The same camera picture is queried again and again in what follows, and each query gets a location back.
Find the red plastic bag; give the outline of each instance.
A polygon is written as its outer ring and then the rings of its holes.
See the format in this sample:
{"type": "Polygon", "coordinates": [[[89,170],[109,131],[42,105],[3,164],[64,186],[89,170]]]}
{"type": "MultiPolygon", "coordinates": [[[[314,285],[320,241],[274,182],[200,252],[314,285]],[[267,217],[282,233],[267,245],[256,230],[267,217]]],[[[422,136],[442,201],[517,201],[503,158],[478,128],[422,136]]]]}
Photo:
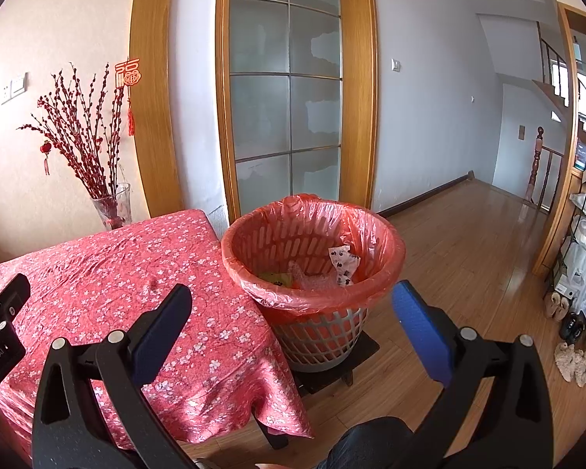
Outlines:
{"type": "Polygon", "coordinates": [[[369,307],[389,293],[406,258],[404,241],[377,214],[316,195],[285,197],[241,217],[222,239],[223,264],[232,279],[263,307],[270,322],[369,307]],[[273,285],[261,273],[283,273],[295,261],[307,275],[328,273],[328,248],[350,245],[361,258],[354,284],[329,290],[273,285]]]}

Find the floorboard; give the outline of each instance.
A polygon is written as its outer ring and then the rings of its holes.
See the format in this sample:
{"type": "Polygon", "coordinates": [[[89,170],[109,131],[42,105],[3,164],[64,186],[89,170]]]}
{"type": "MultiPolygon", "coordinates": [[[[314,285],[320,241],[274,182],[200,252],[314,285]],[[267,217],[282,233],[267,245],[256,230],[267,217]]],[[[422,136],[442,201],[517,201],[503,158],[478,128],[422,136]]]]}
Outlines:
{"type": "MultiPolygon", "coordinates": [[[[545,284],[530,273],[545,215],[478,182],[463,182],[391,218],[404,238],[408,279],[431,305],[445,309],[458,326],[483,337],[535,340],[554,412],[555,458],[559,460],[586,428],[586,387],[565,382],[553,362],[558,325],[545,319],[545,284]]],[[[183,448],[208,456],[222,469],[249,469],[256,462],[311,469],[348,427],[383,415],[401,417],[416,429],[441,391],[427,378],[388,299],[366,324],[380,351],[359,367],[354,386],[343,383],[304,398],[316,437],[292,439],[273,451],[254,422],[202,445],[183,448]]],[[[450,452],[470,439],[486,403],[490,380],[480,390],[450,452]]]]}

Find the vase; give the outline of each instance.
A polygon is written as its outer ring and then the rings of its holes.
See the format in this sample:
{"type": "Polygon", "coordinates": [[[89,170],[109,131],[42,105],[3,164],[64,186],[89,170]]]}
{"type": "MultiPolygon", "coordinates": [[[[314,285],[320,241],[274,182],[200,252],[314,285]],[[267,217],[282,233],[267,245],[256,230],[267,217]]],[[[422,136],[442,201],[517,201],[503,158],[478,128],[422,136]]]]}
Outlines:
{"type": "Polygon", "coordinates": [[[115,195],[91,199],[107,231],[132,223],[130,212],[130,184],[119,183],[115,195]]]}

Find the silver bolt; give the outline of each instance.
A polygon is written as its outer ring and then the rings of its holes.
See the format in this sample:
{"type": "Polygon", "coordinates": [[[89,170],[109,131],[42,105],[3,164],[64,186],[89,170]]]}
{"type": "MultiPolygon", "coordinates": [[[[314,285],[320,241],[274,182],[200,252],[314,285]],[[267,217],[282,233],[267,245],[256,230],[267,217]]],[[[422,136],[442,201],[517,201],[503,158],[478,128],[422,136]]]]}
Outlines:
{"type": "Polygon", "coordinates": [[[117,344],[123,340],[123,331],[120,329],[116,329],[115,331],[111,331],[109,333],[109,342],[111,344],[117,344]]]}
{"type": "Polygon", "coordinates": [[[521,335],[519,337],[519,342],[521,342],[525,347],[532,347],[534,345],[534,340],[529,335],[521,335]]]}
{"type": "Polygon", "coordinates": [[[66,340],[63,337],[55,338],[52,342],[52,349],[61,349],[65,345],[66,340]]]}
{"type": "Polygon", "coordinates": [[[460,330],[460,336],[464,340],[475,340],[477,338],[477,332],[473,328],[466,327],[460,330]]]}

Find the tablecloth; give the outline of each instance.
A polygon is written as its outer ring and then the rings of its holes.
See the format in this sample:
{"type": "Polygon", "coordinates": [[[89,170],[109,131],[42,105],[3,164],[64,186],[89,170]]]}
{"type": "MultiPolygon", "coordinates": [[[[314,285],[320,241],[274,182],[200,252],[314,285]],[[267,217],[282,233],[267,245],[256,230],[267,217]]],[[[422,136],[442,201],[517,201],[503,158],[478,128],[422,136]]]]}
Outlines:
{"type": "MultiPolygon", "coordinates": [[[[243,427],[252,408],[274,429],[311,434],[282,349],[254,301],[225,272],[203,212],[145,220],[0,264],[0,291],[18,272],[31,288],[14,320],[27,353],[0,385],[0,407],[26,449],[52,340],[93,343],[126,330],[176,283],[191,289],[191,317],[156,381],[142,388],[170,434],[202,442],[243,427]]],[[[101,381],[94,391],[114,438],[129,445],[101,381]]]]}

